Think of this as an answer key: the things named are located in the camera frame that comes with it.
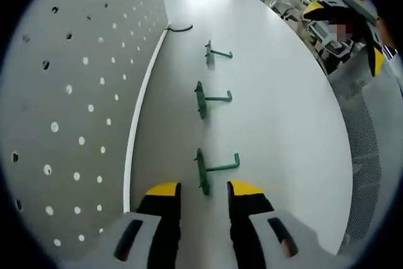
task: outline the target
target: green hook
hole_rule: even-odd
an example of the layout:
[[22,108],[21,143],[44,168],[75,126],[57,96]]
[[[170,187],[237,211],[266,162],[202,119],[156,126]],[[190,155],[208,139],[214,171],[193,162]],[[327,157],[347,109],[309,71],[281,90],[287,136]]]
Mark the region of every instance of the green hook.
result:
[[211,171],[219,171],[226,170],[232,168],[238,168],[240,165],[239,154],[234,154],[235,163],[223,166],[217,166],[213,168],[206,168],[206,164],[204,162],[204,157],[202,150],[200,148],[197,149],[197,155],[195,161],[197,161],[198,169],[199,169],[199,179],[200,179],[200,187],[203,190],[204,195],[210,194],[210,183],[208,182],[207,173]]
[[212,61],[211,54],[221,55],[226,58],[233,58],[232,52],[229,52],[229,54],[226,54],[226,53],[221,53],[216,50],[212,50],[212,41],[211,40],[208,41],[208,43],[205,45],[205,47],[206,47],[206,54],[204,57],[206,57],[207,65],[210,65],[210,63]]
[[227,97],[206,97],[204,95],[203,85],[200,81],[197,81],[197,86],[195,89],[197,104],[199,107],[199,113],[201,119],[207,117],[207,102],[206,101],[224,101],[224,102],[231,102],[232,101],[232,94],[230,91],[227,91]]

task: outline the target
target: pegboard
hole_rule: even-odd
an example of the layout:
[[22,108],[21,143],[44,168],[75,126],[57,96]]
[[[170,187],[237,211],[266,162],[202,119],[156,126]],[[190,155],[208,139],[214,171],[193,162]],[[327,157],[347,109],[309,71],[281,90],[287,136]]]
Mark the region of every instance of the pegboard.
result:
[[166,25],[164,0],[33,0],[10,41],[3,173],[56,261],[82,257],[122,213],[133,111]]

